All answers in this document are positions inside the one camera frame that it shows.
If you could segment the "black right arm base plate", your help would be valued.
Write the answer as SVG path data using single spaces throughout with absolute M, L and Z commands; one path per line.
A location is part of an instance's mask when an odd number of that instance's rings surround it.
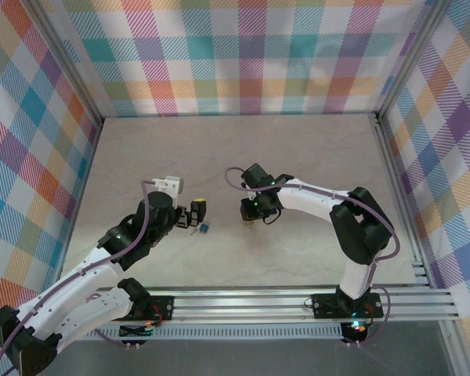
M 315 319 L 370 319 L 385 315 L 377 293 L 357 300 L 336 294 L 315 294 L 311 298 Z

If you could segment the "aluminium mounting rail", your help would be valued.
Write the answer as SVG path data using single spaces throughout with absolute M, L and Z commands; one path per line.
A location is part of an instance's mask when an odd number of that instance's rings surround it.
M 332 285 L 290 287 L 154 288 L 151 295 L 174 297 L 174 324 L 311 323 L 314 294 L 332 294 Z M 448 290 L 427 285 L 389 285 L 377 289 L 391 321 L 457 320 Z

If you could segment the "plaid backdrop cloth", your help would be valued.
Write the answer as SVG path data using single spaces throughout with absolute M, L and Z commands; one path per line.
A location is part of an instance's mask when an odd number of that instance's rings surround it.
M 97 135 L 21 0 L 0 0 L 0 308 L 56 280 Z
M 443 2 L 388 134 L 428 267 L 452 294 L 470 350 L 470 0 Z
M 370 112 L 423 0 L 52 0 L 106 117 Z

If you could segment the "aluminium side rail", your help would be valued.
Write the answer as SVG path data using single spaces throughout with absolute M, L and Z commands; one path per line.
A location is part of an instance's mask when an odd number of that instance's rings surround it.
M 389 139 L 383 128 L 382 122 L 376 113 L 368 114 L 373 128 L 374 137 L 385 164 L 385 170 L 389 179 L 390 192 L 396 208 L 396 219 L 392 224 L 396 226 L 396 234 L 400 241 L 400 254 L 405 251 L 411 257 L 411 265 L 417 285 L 426 288 L 434 288 L 432 273 L 428 271 L 427 259 L 422 249 L 422 242 L 416 230 L 414 220 L 411 217 L 410 206 L 404 191 L 402 180 L 398 174 L 396 159 L 389 145 Z
M 85 189 L 87 187 L 87 182 L 89 180 L 91 168 L 93 165 L 94 157 L 96 155 L 98 143 L 100 140 L 101 133 L 103 131 L 103 126 L 104 126 L 105 119 L 103 119 L 97 126 L 96 126 L 96 133 L 95 133 L 95 138 L 94 138 L 94 143 L 91 149 L 91 153 L 89 155 L 89 161 L 85 170 L 85 174 L 83 175 L 83 179 L 81 180 L 81 185 L 79 186 L 78 190 L 78 199 L 75 202 L 75 207 L 74 207 L 74 213 L 73 213 L 73 218 L 70 221 L 70 227 L 69 227 L 69 232 L 67 233 L 67 238 L 66 241 L 63 245 L 62 251 L 60 253 L 60 258 L 58 260 L 58 263 L 56 264 L 55 272 L 54 272 L 54 277 L 53 277 L 53 282 L 57 282 L 61 277 L 62 277 L 62 272 L 63 272 L 63 267 L 64 263 L 66 262 L 66 257 L 67 253 L 69 251 L 70 247 L 70 242 L 71 238 L 73 237 L 74 229 L 76 226 L 76 222 L 78 219 L 78 214 L 80 212 L 81 208 L 81 203 L 83 200 L 83 196 L 85 193 Z

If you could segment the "black controller board with leds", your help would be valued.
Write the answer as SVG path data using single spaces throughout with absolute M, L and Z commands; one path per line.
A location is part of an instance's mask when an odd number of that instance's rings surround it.
M 154 334 L 155 325 L 152 322 L 148 322 L 145 325 L 121 325 L 119 327 L 119 337 L 124 338 L 121 340 L 122 344 L 129 350 L 134 347 L 137 351 L 146 343 L 146 339 Z
M 346 345 L 357 344 L 367 340 L 371 323 L 354 320 L 351 323 L 341 323 L 341 341 Z

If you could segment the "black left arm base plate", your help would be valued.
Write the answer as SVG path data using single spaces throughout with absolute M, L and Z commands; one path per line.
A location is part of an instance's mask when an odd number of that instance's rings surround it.
M 133 303 L 129 316 L 133 320 L 170 321 L 174 311 L 174 298 L 169 295 L 141 298 Z

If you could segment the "aluminium frame post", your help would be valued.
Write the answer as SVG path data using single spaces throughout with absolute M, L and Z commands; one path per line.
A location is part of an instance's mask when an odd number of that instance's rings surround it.
M 40 34 L 45 39 L 51 53 L 60 66 L 61 71 L 71 83 L 74 92 L 78 95 L 83 107 L 87 110 L 91 120 L 101 127 L 104 117 L 99 112 L 96 102 L 92 98 L 89 89 L 83 82 L 81 75 L 71 59 L 62 39 L 51 24 L 47 12 L 44 10 L 40 0 L 21 0 L 31 19 L 38 27 Z
M 432 0 L 428 6 L 425 17 L 420 22 L 417 32 L 407 47 L 407 53 L 400 64 L 397 75 L 389 86 L 379 110 L 375 112 L 377 123 L 380 125 L 388 117 L 389 111 L 396 104 L 396 100 L 403 91 L 403 87 L 427 48 L 431 37 L 445 16 L 451 2 L 452 0 Z

